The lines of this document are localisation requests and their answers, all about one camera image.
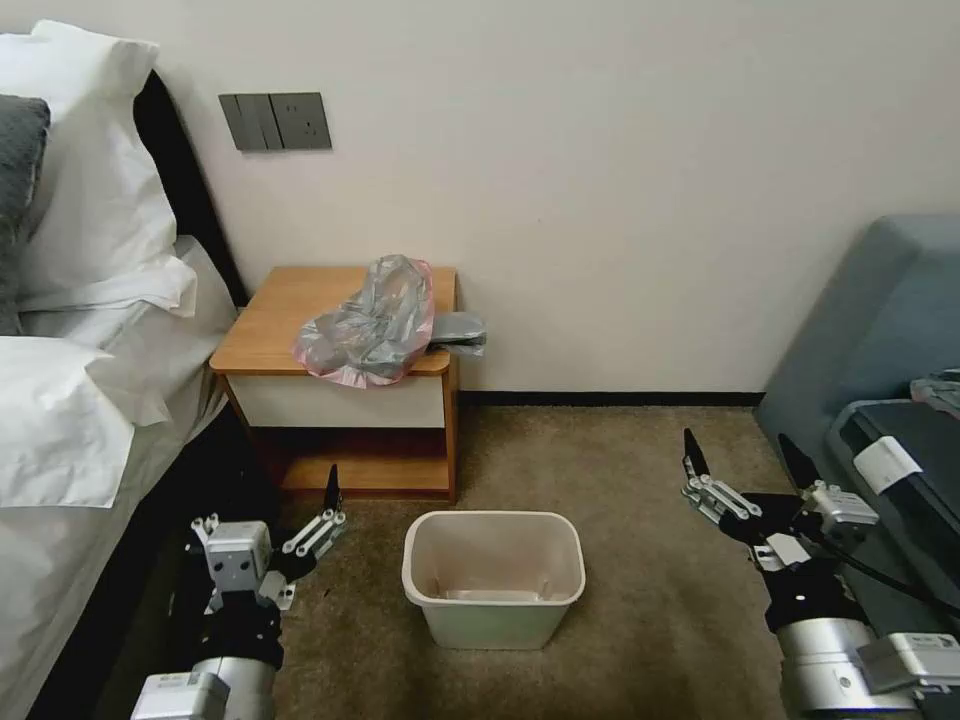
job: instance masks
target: trash can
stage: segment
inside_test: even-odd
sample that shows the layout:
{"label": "trash can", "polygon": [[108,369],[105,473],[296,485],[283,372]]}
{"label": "trash can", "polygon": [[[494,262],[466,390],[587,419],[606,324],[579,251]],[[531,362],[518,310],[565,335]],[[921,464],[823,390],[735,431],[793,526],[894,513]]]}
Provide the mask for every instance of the trash can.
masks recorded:
{"label": "trash can", "polygon": [[576,529],[547,512],[421,515],[402,577],[436,643],[474,650],[542,648],[586,584]]}

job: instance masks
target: power outlet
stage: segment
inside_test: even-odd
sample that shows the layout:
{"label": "power outlet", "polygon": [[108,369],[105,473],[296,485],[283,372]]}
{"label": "power outlet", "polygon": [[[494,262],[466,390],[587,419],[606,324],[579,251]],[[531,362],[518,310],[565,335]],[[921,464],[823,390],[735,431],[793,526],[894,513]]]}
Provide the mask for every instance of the power outlet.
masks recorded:
{"label": "power outlet", "polygon": [[320,93],[270,93],[284,150],[329,150],[330,130]]}

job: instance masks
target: wall switch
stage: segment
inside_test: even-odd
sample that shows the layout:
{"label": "wall switch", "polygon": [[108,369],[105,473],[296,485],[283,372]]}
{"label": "wall switch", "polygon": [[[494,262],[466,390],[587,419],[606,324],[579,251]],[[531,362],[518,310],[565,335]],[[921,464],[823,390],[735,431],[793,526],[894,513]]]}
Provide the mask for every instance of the wall switch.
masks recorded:
{"label": "wall switch", "polygon": [[329,150],[333,147],[320,93],[271,93],[284,150]]}
{"label": "wall switch", "polygon": [[241,152],[332,147],[320,93],[220,95],[220,106]]}
{"label": "wall switch", "polygon": [[260,94],[221,95],[220,106],[241,152],[282,150],[277,120],[269,96]]}

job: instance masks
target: black headboard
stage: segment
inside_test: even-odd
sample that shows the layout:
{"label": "black headboard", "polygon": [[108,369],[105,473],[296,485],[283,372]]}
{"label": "black headboard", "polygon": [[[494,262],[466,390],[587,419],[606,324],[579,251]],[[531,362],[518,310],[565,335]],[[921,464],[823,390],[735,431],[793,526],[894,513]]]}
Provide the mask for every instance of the black headboard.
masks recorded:
{"label": "black headboard", "polygon": [[249,296],[227,246],[197,156],[170,93],[155,72],[150,73],[134,100],[133,119],[143,144],[157,163],[163,189],[177,217],[177,233],[192,235],[203,245],[226,282],[234,304],[246,305]]}

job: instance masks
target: trash bag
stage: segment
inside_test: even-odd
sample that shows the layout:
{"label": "trash bag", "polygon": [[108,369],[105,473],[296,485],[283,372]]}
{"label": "trash bag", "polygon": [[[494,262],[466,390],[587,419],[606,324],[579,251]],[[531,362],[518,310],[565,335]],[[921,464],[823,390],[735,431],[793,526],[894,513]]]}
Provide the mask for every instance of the trash bag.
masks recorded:
{"label": "trash bag", "polygon": [[910,397],[960,420],[960,369],[943,370],[910,383]]}
{"label": "trash bag", "polygon": [[433,319],[430,349],[440,348],[455,355],[483,357],[487,326],[479,315],[468,312],[441,313]]}
{"label": "trash bag", "polygon": [[433,333],[430,265],[385,255],[363,288],[300,329],[293,356],[311,375],[349,387],[391,385],[423,354]]}

